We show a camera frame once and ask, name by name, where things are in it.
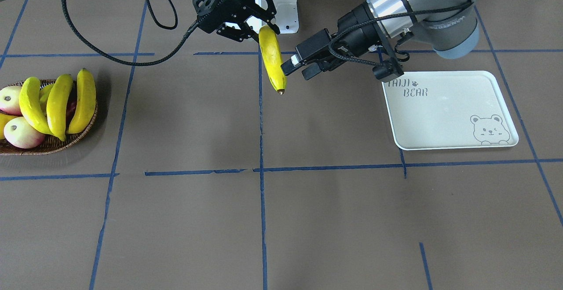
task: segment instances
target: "light blue joint cap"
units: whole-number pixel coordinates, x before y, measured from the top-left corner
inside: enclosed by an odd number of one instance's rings
[[[447,51],[437,51],[436,49],[434,49],[434,51],[444,59],[457,59],[470,53],[473,48],[475,48],[478,42],[479,25],[475,27],[475,30],[471,33],[471,35],[467,37],[467,39],[464,40],[461,44],[453,47],[452,49],[448,49]]]

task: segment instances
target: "bear drawing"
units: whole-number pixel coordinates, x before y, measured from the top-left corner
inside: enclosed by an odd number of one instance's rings
[[[481,144],[508,144],[510,134],[502,125],[502,118],[500,116],[493,115],[490,119],[482,119],[477,115],[473,115],[471,116],[471,123],[475,127],[473,136]]]

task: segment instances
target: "fruit basket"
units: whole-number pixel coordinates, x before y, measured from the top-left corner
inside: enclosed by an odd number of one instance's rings
[[[23,83],[24,81],[20,81],[20,82],[9,84],[8,86],[11,85],[22,86]],[[55,83],[55,80],[41,80],[41,88],[51,83]],[[90,131],[90,129],[94,124],[94,121],[96,120],[97,114],[98,114],[98,103],[96,102],[96,109],[94,110],[94,115],[92,116],[90,123],[88,123],[86,128],[80,133],[67,134],[66,141],[64,142],[60,141],[60,139],[58,139],[53,135],[46,135],[45,140],[39,146],[30,149],[21,149],[8,143],[7,140],[2,139],[0,140],[0,156],[47,155],[72,147],[74,146],[74,144],[82,140],[86,136],[86,134],[88,134],[88,132]]]

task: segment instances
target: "rectangular tray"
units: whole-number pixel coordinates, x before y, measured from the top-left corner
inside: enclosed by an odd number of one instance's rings
[[[490,72],[406,72],[382,84],[393,137],[403,150],[518,143],[512,117]]]

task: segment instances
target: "yellow banana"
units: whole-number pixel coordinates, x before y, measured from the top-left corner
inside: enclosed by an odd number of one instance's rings
[[[4,137],[4,126],[16,117],[17,116],[14,115],[0,113],[0,139],[6,139],[6,137]]]
[[[264,25],[258,34],[262,59],[272,87],[281,95],[285,92],[287,78],[282,71],[282,53],[276,33],[270,26]]]
[[[78,72],[76,111],[70,121],[69,134],[80,133],[86,128],[96,110],[96,84],[90,71],[82,69]]]
[[[53,85],[54,84],[52,83],[39,91],[39,105],[41,105],[41,111],[44,115],[47,115],[47,100]]]
[[[41,81],[34,76],[24,82],[20,91],[20,109],[29,125],[40,133],[52,135],[47,118],[43,115],[39,104],[40,88]]]
[[[54,136],[61,141],[66,140],[66,102],[72,90],[72,76],[61,75],[55,81],[47,99],[47,122]]]

